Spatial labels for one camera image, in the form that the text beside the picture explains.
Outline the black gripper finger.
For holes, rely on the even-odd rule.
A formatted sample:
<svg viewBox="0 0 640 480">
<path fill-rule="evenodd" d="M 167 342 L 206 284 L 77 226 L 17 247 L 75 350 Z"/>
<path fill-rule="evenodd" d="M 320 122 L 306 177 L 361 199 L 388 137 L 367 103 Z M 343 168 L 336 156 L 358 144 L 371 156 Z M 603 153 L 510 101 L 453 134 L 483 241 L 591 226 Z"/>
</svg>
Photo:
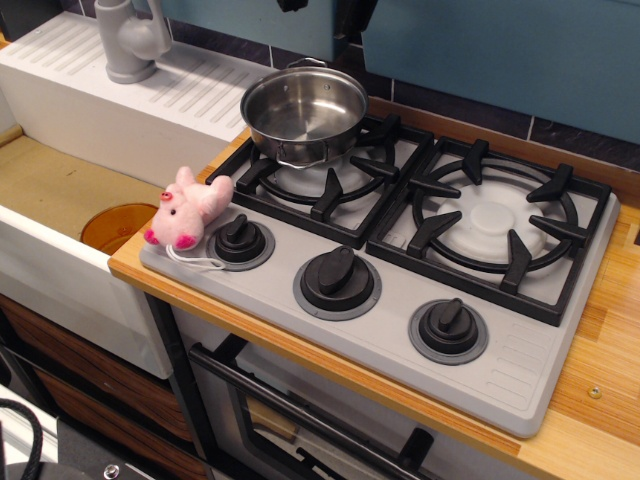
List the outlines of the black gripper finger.
<svg viewBox="0 0 640 480">
<path fill-rule="evenodd" d="M 377 3 L 377 0 L 337 0 L 334 38 L 345 39 L 364 32 Z"/>
<path fill-rule="evenodd" d="M 282 12 L 297 12 L 306 7 L 306 0 L 277 0 Z"/>
</svg>

